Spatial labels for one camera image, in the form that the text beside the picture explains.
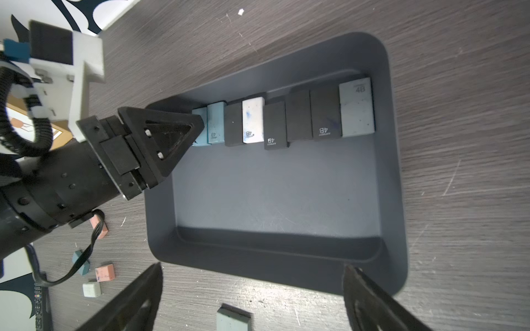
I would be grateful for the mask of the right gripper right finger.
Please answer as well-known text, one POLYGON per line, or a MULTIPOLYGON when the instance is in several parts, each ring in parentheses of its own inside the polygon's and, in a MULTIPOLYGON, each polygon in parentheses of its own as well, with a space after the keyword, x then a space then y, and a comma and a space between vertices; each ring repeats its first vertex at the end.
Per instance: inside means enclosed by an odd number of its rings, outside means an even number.
POLYGON ((342 288, 352 330, 430 330, 360 268, 344 267, 342 288))

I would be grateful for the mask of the pink eraser upper left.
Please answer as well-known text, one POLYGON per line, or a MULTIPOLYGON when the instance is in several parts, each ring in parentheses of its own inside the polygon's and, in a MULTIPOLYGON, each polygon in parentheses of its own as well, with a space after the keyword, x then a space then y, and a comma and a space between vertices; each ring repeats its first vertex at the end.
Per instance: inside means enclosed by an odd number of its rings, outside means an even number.
POLYGON ((91 226, 94 230, 99 230, 98 239, 103 239, 108 234, 108 227, 104 220, 104 217, 94 215, 89 219, 91 226))

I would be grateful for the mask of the grey eraser middle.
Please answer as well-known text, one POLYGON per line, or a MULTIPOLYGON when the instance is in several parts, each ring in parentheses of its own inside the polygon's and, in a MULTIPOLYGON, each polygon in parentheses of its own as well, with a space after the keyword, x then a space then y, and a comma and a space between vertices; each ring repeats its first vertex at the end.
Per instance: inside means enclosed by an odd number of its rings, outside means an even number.
POLYGON ((251 331, 251 313, 223 303, 216 314, 216 331, 251 331))

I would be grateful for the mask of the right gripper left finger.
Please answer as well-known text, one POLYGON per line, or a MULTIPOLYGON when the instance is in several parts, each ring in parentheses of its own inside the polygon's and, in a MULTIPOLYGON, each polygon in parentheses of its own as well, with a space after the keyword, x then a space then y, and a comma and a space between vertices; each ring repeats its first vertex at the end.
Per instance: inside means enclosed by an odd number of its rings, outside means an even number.
POLYGON ((161 264, 154 263, 78 329, 152 330, 163 282, 161 264))

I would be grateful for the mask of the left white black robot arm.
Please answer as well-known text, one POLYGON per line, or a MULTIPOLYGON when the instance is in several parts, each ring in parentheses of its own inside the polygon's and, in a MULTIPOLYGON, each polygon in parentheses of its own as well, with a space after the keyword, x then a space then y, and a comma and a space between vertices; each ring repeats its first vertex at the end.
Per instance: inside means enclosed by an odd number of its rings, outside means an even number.
POLYGON ((199 115, 122 107, 78 122, 85 141, 18 163, 1 188, 1 256, 55 228, 76 226, 100 205, 162 183, 204 129, 199 115))

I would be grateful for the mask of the wooden picture frame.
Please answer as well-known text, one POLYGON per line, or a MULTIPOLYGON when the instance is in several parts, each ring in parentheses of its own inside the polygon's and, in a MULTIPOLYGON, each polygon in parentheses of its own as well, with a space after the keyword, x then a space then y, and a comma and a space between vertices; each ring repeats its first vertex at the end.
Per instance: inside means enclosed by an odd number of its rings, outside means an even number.
MULTIPOLYGON (((28 116, 28 111, 23 100, 9 96, 6 103, 6 113, 15 132, 22 138, 33 142, 35 140, 35 126, 33 120, 28 116)), ((72 139, 70 133, 63 131, 55 124, 52 124, 52 133, 52 148, 62 146, 64 143, 69 142, 72 139)))

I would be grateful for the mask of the teal eraser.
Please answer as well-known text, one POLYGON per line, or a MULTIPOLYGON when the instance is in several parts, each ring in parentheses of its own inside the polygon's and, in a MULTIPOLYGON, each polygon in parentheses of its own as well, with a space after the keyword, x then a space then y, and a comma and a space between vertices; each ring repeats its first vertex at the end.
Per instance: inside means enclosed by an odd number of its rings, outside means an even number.
POLYGON ((208 143, 224 143, 224 109, 225 102, 217 102, 207 106, 208 143))

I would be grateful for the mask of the pink eraser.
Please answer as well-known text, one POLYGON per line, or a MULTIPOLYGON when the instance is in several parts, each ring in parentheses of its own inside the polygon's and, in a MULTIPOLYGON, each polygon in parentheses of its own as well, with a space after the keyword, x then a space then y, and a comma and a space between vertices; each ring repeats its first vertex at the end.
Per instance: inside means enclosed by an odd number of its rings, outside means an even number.
POLYGON ((96 268, 95 276, 97 282, 107 282, 114 280, 116 278, 114 264, 109 263, 96 268))
POLYGON ((91 226, 94 230, 99 230, 98 239, 103 239, 108 234, 108 227, 104 220, 104 217, 94 215, 89 219, 91 226))

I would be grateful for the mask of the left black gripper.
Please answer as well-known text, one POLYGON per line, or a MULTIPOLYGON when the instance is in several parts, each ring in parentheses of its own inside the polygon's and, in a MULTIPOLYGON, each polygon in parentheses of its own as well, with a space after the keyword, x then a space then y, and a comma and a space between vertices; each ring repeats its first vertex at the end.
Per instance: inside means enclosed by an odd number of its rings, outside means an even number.
POLYGON ((118 114, 77 127, 125 200, 164 183, 204 130, 196 114, 131 107, 118 114))

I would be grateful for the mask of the black remote control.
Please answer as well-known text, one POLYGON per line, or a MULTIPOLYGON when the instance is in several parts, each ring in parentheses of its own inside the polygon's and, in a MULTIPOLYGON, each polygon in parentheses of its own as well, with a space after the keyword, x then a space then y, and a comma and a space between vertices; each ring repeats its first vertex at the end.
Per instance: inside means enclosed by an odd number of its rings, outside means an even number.
POLYGON ((36 331, 53 331, 51 303, 47 287, 35 285, 34 312, 36 331))

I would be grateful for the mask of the dark grey storage box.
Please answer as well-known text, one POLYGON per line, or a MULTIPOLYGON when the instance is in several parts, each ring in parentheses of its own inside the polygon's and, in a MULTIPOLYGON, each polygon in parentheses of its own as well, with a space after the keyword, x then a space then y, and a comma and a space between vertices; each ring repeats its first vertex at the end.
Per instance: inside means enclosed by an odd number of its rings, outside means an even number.
POLYGON ((373 35, 334 37, 153 102, 164 111, 371 80, 375 131, 361 137, 193 147, 146 191, 147 241, 160 261, 342 293, 346 264, 397 294, 409 257, 389 59, 373 35))

